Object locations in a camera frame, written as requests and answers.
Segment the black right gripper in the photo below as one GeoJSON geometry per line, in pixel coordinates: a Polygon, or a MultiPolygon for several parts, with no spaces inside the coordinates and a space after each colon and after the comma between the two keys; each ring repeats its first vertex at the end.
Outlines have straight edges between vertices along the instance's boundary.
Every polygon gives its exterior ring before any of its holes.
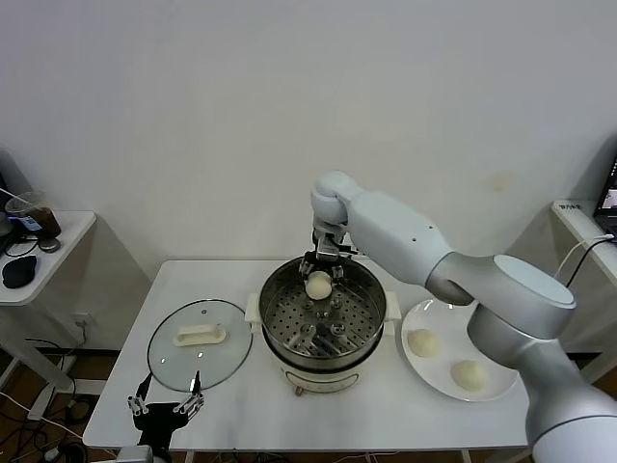
{"type": "Polygon", "coordinates": [[[332,281],[339,282],[344,276],[342,266],[343,258],[338,256],[336,259],[319,259],[315,251],[306,252],[306,257],[301,261],[301,275],[307,278],[310,273],[322,271],[332,273],[332,281]]]}

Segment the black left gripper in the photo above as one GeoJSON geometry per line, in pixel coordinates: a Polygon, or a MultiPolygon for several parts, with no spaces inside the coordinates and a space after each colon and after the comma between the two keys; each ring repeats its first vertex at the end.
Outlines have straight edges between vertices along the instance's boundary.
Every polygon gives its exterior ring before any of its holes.
{"type": "Polygon", "coordinates": [[[188,424],[187,414],[197,414],[204,405],[201,392],[201,373],[197,370],[191,382],[190,395],[178,403],[151,403],[146,405],[150,375],[139,384],[136,394],[127,398],[135,427],[141,432],[139,445],[168,447],[173,434],[188,424]]]}

